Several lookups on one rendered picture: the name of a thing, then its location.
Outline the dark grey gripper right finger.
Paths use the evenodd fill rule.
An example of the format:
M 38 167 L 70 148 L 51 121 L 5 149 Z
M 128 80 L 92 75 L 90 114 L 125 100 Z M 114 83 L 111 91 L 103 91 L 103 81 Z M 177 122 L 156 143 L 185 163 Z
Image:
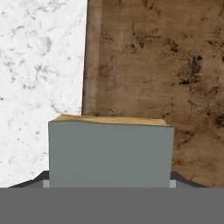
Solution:
M 178 172 L 172 171 L 170 177 L 170 188 L 181 188 L 181 187 L 196 187 L 196 188 L 206 188 L 205 185 L 193 182 L 191 180 L 185 179 Z

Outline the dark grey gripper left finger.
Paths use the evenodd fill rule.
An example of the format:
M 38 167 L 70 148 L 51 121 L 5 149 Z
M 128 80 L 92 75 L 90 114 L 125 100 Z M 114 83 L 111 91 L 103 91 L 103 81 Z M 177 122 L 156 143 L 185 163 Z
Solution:
M 12 188 L 22 188 L 22 187 L 43 188 L 45 180 L 49 180 L 49 171 L 42 171 L 36 178 L 27 180 L 17 185 L 13 185 Z

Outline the yellow and grey sponge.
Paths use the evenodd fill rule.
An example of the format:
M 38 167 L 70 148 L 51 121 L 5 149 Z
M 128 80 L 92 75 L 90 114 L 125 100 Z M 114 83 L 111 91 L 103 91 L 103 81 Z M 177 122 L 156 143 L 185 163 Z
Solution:
M 170 184 L 174 128 L 162 119 L 60 115 L 48 133 L 51 188 Z

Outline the brown wooden cutting board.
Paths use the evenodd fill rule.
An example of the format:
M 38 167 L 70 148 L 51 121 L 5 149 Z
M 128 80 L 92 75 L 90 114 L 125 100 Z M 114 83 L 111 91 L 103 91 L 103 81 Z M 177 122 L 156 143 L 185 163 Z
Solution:
M 82 112 L 165 120 L 173 170 L 224 187 L 224 0 L 87 0 Z

